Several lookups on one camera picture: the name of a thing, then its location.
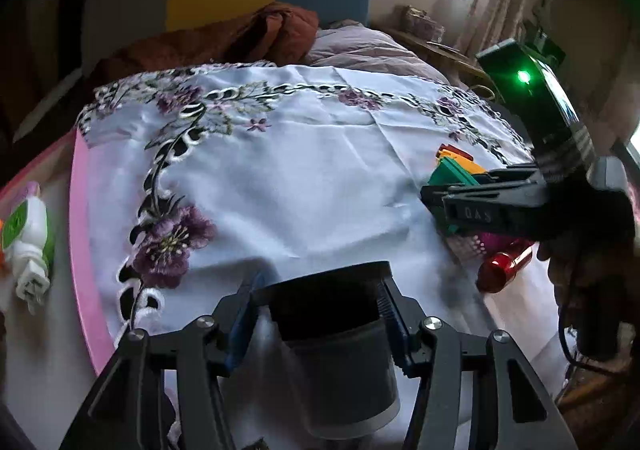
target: pink table edge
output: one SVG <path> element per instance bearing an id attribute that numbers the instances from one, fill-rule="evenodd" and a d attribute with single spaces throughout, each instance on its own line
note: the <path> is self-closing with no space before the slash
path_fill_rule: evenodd
<path id="1" fill-rule="evenodd" d="M 87 168 L 89 148 L 78 130 L 74 133 L 74 159 L 69 187 L 69 256 L 76 292 L 78 315 L 89 358 L 96 374 L 100 374 L 114 351 L 113 339 L 95 286 L 91 264 L 87 217 Z"/>

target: pink bedding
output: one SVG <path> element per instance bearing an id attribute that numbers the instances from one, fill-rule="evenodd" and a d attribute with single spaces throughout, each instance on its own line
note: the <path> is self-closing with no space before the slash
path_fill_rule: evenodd
<path id="1" fill-rule="evenodd" d="M 449 83 L 440 71 L 387 34 L 359 23 L 334 30 L 318 30 L 316 42 L 306 55 L 306 63 L 314 68 L 334 66 Z"/>

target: green label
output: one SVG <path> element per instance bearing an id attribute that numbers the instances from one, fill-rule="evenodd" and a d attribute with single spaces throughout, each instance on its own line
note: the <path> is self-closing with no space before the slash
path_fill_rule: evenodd
<path id="1" fill-rule="evenodd" d="M 20 235 L 27 222 L 27 202 L 20 203 L 6 222 L 2 225 L 2 251 L 11 246 L 15 238 Z"/>
<path id="2" fill-rule="evenodd" d="M 44 243 L 44 247 L 42 249 L 42 258 L 44 263 L 49 268 L 49 278 L 51 278 L 51 270 L 53 264 L 53 250 L 55 243 L 53 241 L 53 229 L 51 228 L 51 221 L 49 219 L 49 212 L 47 211 L 47 240 Z"/>

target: brown blanket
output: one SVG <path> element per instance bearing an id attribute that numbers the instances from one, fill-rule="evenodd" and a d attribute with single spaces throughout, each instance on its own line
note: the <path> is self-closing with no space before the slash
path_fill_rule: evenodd
<path id="1" fill-rule="evenodd" d="M 139 40 L 101 60 L 90 82 L 95 87 L 142 71 L 207 62 L 264 59 L 278 66 L 301 64 L 314 43 L 317 29 L 315 12 L 272 3 L 229 21 Z"/>

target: red bottle cap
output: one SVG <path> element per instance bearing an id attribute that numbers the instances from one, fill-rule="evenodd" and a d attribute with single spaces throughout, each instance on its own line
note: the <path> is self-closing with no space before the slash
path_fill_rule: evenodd
<path id="1" fill-rule="evenodd" d="M 532 258 L 531 245 L 516 241 L 508 250 L 498 252 L 482 263 L 478 270 L 476 286 L 483 293 L 498 293 Z"/>

